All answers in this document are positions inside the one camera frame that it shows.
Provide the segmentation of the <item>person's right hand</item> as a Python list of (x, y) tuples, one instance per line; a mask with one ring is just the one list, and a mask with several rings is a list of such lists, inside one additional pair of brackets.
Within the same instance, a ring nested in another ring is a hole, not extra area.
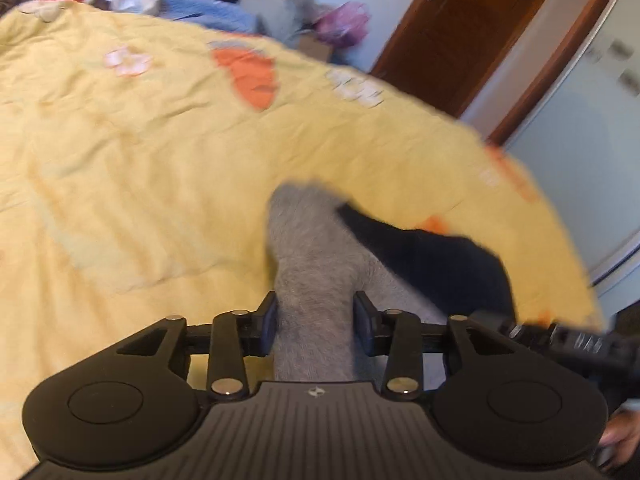
[(610, 417), (600, 437), (604, 452), (600, 468), (606, 471), (626, 466), (636, 454), (640, 439), (639, 401), (627, 401)]

